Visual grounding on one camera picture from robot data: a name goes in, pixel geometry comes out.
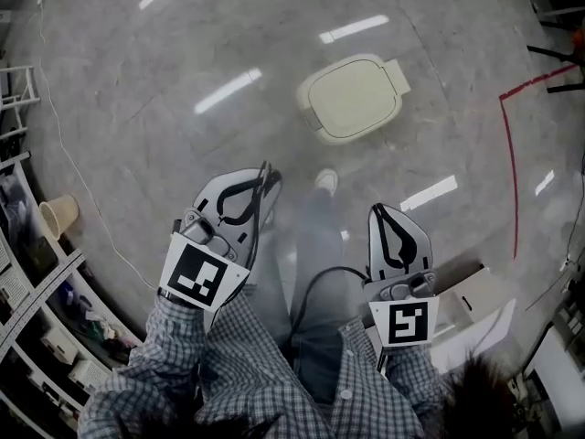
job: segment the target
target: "marble floor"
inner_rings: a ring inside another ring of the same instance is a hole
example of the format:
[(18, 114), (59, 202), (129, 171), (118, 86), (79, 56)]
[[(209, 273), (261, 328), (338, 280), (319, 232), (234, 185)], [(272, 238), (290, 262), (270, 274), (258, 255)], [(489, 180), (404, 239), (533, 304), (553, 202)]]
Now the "marble floor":
[[(582, 92), (548, 95), (540, 83), (505, 101), (519, 198), (514, 259), (513, 183), (498, 96), (561, 66), (529, 54), (526, 44), (567, 44), (540, 26), (530, 0), (45, 0), (43, 6), (41, 15), (37, 0), (25, 0), (5, 47), (13, 63), (37, 67), (43, 102), (28, 115), (32, 167), (46, 197), (72, 193), (80, 203), (68, 237), (135, 327), (144, 326), (154, 292), (113, 252), (61, 149), (41, 58), (62, 141), (116, 246), (150, 284), (157, 285), (172, 220), (216, 174), (263, 159), (282, 171), (276, 225), (286, 283), (295, 212), (321, 168), (339, 173), (346, 260), (357, 268), (367, 264), (373, 203), (398, 207), (454, 177), (456, 189), (408, 213), (429, 233), (439, 270), (482, 262), (509, 282), (517, 308), (502, 350), (510, 366), (522, 362), (561, 297), (559, 282), (530, 307), (559, 275), (580, 200), (585, 143)], [(379, 15), (387, 21), (328, 43), (320, 38)], [(295, 90), (309, 74), (358, 53), (398, 59), (411, 92), (385, 128), (349, 145), (323, 145), (303, 123)], [(250, 70), (257, 71), (247, 86), (197, 109)], [(547, 83), (579, 75), (572, 70)], [(550, 171), (554, 177), (536, 193)], [(579, 225), (573, 255), (581, 234)]]

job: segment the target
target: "red line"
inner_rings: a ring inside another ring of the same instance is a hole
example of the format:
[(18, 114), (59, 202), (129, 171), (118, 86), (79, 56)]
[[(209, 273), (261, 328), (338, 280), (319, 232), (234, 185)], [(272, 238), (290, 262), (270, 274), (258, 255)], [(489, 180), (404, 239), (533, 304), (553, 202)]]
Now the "red line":
[(504, 108), (504, 101), (515, 94), (521, 92), (524, 88), (528, 86), (532, 86), (533, 84), (540, 83), (541, 81), (548, 80), (549, 78), (556, 77), (565, 71), (572, 70), (578, 67), (577, 65), (568, 65), (567, 67), (562, 67), (561, 69), (551, 71), (549, 74), (540, 75), (530, 81), (526, 81), (522, 83), (520, 86), (516, 86), (514, 89), (505, 92), (504, 94), (500, 94), (500, 107), (502, 108), (502, 114), (504, 115), (504, 126), (505, 126), (505, 134), (508, 138), (508, 148), (510, 149), (510, 163), (512, 164), (512, 181), (514, 184), (514, 259), (518, 253), (518, 179), (516, 175), (516, 159), (514, 156), (514, 145), (512, 144), (512, 132), (510, 131), (510, 122), (508, 121), (508, 116), (505, 113)]

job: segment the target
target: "white cable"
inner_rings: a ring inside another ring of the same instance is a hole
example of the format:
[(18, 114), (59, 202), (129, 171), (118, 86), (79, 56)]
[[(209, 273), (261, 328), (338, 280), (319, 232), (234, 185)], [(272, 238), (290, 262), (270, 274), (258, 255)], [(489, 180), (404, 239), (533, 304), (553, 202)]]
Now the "white cable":
[(63, 136), (61, 134), (61, 121), (59, 119), (59, 114), (57, 113), (57, 109), (55, 109), (55, 104), (53, 103), (53, 99), (51, 98), (51, 87), (48, 84), (48, 80), (47, 80), (47, 75), (45, 75), (45, 71), (43, 70), (43, 55), (45, 53), (45, 46), (47, 44), (47, 41), (45, 40), (45, 37), (43, 36), (43, 21), (45, 20), (45, 10), (43, 9), (43, 2), (41, 0), (40, 2), (40, 37), (41, 39), (43, 39), (43, 51), (41, 53), (40, 56), (40, 60), (39, 60), (39, 66), (40, 66), (40, 73), (43, 76), (43, 79), (45, 80), (45, 84), (47, 85), (47, 91), (48, 91), (48, 101), (51, 105), (51, 108), (53, 109), (53, 113), (55, 114), (55, 118), (57, 119), (57, 128), (58, 128), (58, 140), (61, 143), (61, 148), (63, 148), (63, 151), (65, 152), (65, 155), (67, 156), (67, 158), (69, 159), (69, 161), (71, 162), (71, 164), (73, 165), (73, 167), (75, 168), (75, 170), (77, 171), (78, 175), (80, 176), (81, 182), (83, 183), (83, 186), (85, 186), (85, 188), (87, 189), (88, 193), (90, 194), (90, 198), (91, 201), (93, 202), (93, 205), (95, 206), (95, 209), (98, 211), (98, 215), (100, 217), (101, 220), (101, 224), (103, 225), (103, 228), (106, 229), (106, 232), (108, 233), (108, 237), (110, 238), (110, 243), (112, 244), (112, 248), (113, 251), (116, 252), (116, 254), (123, 260), (126, 262), (126, 264), (132, 268), (136, 274), (140, 277), (140, 279), (142, 280), (142, 282), (148, 286), (150, 289), (156, 291), (156, 288), (154, 288), (153, 286), (151, 286), (144, 278), (143, 276), (140, 274), (140, 272), (138, 271), (138, 269), (132, 265), (128, 259), (126, 259), (126, 257), (124, 257), (120, 251), (118, 251), (118, 249), (116, 248), (116, 244), (113, 241), (112, 238), (112, 234), (110, 233), (110, 230), (108, 229), (108, 225), (106, 224), (105, 220), (103, 219), (103, 216), (101, 215), (101, 211), (100, 211), (100, 207), (98, 207), (97, 202), (95, 201), (95, 198), (93, 197), (93, 194), (91, 193), (90, 188), (88, 187), (87, 183), (85, 182), (85, 180), (83, 179), (83, 176), (81, 175), (80, 169), (77, 167), (77, 164), (75, 163), (75, 161), (73, 160), (73, 158), (71, 157), (71, 155), (69, 154), (69, 151), (67, 151), (67, 148), (65, 147), (65, 145), (63, 144)]

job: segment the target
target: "shelving unit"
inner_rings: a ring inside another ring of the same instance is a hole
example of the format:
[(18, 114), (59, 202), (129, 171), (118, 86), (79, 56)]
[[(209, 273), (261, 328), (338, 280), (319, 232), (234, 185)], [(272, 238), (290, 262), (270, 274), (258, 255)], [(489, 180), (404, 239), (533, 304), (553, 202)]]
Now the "shelving unit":
[[(112, 372), (113, 368), (122, 365), (116, 359), (112, 359), (100, 343), (85, 336), (82, 330), (76, 326), (75, 321), (71, 320), (64, 312), (57, 296), (57, 290), (64, 282), (67, 282), (73, 288), (76, 297), (82, 295), (91, 305), (91, 311), (102, 317), (116, 331), (120, 339), (131, 346), (140, 346), (142, 342), (99, 298), (80, 272), (79, 267), (85, 260), (82, 253), (76, 250), (67, 254), (58, 241), (51, 239), (50, 233), (45, 229), (37, 200), (27, 182), (25, 171), (19, 162), (27, 157), (29, 154), (25, 153), (12, 158), (15, 160), (12, 163), (14, 165), (13, 175), (27, 198), (31, 235), (36, 239), (44, 237), (47, 240), (57, 257), (58, 265), (34, 286), (18, 261), (14, 250), (10, 248), (4, 233), (0, 232), (0, 244), (5, 248), (10, 260), (8, 268), (12, 268), (15, 276), (28, 292), (18, 307), (13, 308), (7, 322), (0, 325), (0, 363), (3, 364), (0, 369), (0, 401), (6, 403), (14, 414), (44, 438), (73, 437), (74, 431), (60, 418), (59, 407), (29, 381), (28, 376), (23, 374), (23, 371), (28, 372), (28, 375), (32, 374), (36, 381), (42, 383), (43, 389), (49, 389), (53, 398), (57, 396), (59, 405), (65, 402), (77, 412), (81, 412), (89, 395), (73, 380), (69, 379), (68, 366), (59, 364), (48, 350), (45, 351), (45, 347), (39, 341), (40, 338), (29, 334), (29, 332), (37, 333), (31, 324), (37, 324), (43, 329), (46, 327), (59, 328), (77, 348), (76, 361), (89, 360), (108, 374)], [(9, 372), (10, 369), (6, 367), (6, 362), (9, 359), (11, 362), (17, 361), (18, 369), (14, 369), (14, 373)]]

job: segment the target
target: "person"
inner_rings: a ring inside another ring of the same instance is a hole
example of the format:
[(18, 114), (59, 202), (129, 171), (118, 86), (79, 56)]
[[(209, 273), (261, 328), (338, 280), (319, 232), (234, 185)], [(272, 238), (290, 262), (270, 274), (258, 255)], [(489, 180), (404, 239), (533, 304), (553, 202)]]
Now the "person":
[(251, 289), (218, 312), (207, 335), (202, 310), (158, 295), (144, 344), (88, 400), (80, 438), (412, 438), (439, 430), (445, 392), (429, 350), (393, 349), (382, 376), (353, 277), (331, 272), (318, 281), (284, 349), (309, 281), (343, 264), (337, 180), (322, 171), (300, 211), (290, 314), (265, 232)]

